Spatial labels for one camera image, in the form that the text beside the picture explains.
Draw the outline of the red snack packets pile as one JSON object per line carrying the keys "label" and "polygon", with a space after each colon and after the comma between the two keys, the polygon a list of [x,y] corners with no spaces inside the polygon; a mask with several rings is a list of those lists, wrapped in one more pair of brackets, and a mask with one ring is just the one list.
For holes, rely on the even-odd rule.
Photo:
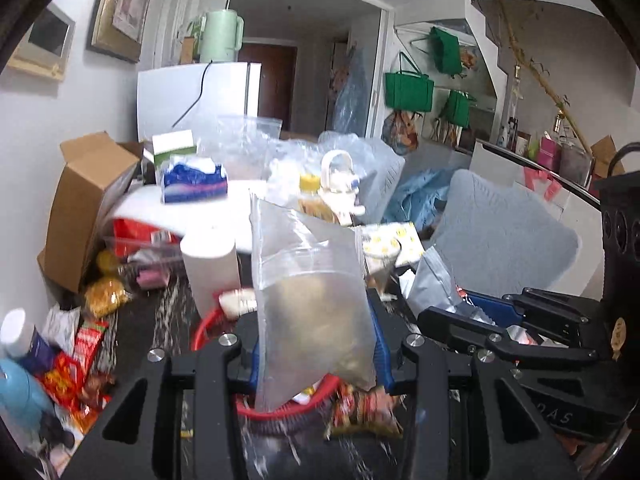
{"label": "red snack packets pile", "polygon": [[112,400],[114,377],[91,370],[107,329],[105,321],[83,322],[76,334],[73,354],[58,352],[52,368],[38,378],[53,403],[70,415],[82,434],[88,434]]}

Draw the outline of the wall thermostat panel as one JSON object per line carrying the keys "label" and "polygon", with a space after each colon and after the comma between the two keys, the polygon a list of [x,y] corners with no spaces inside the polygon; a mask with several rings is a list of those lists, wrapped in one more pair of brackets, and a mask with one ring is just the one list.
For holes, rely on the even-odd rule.
{"label": "wall thermostat panel", "polygon": [[8,66],[32,76],[63,81],[74,33],[75,21],[51,2],[29,27]]}

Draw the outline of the green brown snack bag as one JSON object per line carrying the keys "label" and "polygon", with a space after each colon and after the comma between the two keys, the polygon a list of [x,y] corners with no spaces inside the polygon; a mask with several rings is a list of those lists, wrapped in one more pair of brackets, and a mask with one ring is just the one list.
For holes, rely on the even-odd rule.
{"label": "green brown snack bag", "polygon": [[368,432],[382,437],[400,437],[404,430],[395,410],[403,396],[391,396],[383,386],[363,391],[342,382],[331,408],[324,438]]}

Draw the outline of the white refrigerator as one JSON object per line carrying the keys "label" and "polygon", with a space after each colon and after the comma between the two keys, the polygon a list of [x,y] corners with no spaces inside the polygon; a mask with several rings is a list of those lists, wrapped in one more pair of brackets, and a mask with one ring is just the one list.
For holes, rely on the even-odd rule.
{"label": "white refrigerator", "polygon": [[189,127],[194,118],[258,115],[262,66],[233,62],[145,70],[137,79],[140,141]]}

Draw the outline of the white blue lidded jar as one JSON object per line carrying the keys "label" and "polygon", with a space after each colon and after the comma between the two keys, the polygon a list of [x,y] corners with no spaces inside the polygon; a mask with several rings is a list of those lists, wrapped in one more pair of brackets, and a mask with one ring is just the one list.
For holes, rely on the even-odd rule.
{"label": "white blue lidded jar", "polygon": [[54,350],[29,322],[24,309],[13,309],[3,318],[1,345],[11,359],[32,375],[46,374],[53,367]]}

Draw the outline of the clear plastic container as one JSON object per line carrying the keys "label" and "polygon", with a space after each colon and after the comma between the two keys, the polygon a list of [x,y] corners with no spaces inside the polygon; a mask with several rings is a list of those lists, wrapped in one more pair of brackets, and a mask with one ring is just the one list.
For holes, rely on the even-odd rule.
{"label": "clear plastic container", "polygon": [[141,288],[165,286],[183,271],[181,237],[138,220],[114,219],[103,235],[118,263],[118,277]]}

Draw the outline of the green kettle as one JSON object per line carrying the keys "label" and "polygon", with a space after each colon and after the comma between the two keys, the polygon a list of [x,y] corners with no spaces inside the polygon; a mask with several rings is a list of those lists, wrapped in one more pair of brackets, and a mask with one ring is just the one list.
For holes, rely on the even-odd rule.
{"label": "green kettle", "polygon": [[235,10],[217,10],[204,15],[201,34],[202,63],[232,63],[242,48],[244,20]]}

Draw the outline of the yellow gold candy bag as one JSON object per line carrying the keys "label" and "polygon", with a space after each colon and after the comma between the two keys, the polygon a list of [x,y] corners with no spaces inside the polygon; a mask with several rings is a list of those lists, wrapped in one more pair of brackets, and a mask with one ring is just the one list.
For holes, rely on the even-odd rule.
{"label": "yellow gold candy bag", "polygon": [[94,318],[104,318],[131,299],[130,293],[119,278],[104,276],[85,291],[85,305]]}

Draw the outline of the framed picture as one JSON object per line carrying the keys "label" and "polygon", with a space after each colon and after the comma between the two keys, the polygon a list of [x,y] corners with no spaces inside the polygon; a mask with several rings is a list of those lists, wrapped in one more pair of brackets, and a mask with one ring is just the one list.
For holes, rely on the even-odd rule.
{"label": "framed picture", "polygon": [[96,0],[89,48],[131,64],[140,61],[151,0]]}

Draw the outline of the green tote bag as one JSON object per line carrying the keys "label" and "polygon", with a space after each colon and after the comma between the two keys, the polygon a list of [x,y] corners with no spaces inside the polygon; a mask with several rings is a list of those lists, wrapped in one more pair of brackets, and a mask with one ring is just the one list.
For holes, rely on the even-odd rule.
{"label": "green tote bag", "polygon": [[433,108],[434,81],[400,51],[399,70],[384,74],[385,105],[401,112],[429,113]]}

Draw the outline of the clear zip bag with powder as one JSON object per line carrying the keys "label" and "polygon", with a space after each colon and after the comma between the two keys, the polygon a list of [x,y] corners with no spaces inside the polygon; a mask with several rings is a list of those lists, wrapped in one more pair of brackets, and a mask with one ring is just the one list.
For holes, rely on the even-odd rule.
{"label": "clear zip bag with powder", "polygon": [[253,197],[255,408],[273,412],[327,374],[369,390],[376,336],[357,234]]}

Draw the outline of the blue tissue pack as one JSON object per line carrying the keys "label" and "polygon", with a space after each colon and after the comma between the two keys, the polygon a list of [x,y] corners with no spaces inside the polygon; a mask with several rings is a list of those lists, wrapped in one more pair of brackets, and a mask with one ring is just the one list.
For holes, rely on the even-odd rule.
{"label": "blue tissue pack", "polygon": [[164,204],[214,200],[228,194],[226,168],[208,156],[171,155],[160,165],[158,175]]}

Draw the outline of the silver snack packet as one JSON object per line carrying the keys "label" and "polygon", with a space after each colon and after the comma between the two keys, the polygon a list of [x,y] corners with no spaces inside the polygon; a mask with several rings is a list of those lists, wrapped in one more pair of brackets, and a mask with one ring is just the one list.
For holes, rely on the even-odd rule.
{"label": "silver snack packet", "polygon": [[[435,246],[423,253],[415,271],[409,269],[399,274],[399,285],[415,318],[427,308],[463,316],[459,313],[459,304],[462,303],[459,295],[461,287],[457,285]],[[541,344],[542,339],[526,330],[522,324],[500,328],[505,328],[509,336],[519,344]]]}

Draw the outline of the white paper roll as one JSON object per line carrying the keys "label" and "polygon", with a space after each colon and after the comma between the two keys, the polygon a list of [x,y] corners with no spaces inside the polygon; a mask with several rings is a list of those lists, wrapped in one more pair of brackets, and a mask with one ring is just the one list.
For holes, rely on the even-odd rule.
{"label": "white paper roll", "polygon": [[225,235],[194,231],[183,237],[180,250],[196,310],[206,318],[218,308],[218,294],[241,287],[235,242]]}

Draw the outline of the iced tea bottle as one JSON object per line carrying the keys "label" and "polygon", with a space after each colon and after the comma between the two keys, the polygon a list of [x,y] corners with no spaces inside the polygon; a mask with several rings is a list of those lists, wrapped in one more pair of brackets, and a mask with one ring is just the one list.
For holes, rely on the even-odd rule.
{"label": "iced tea bottle", "polygon": [[337,224],[338,219],[329,205],[319,194],[321,180],[314,174],[303,174],[299,177],[299,194],[297,205],[300,212],[323,221]]}

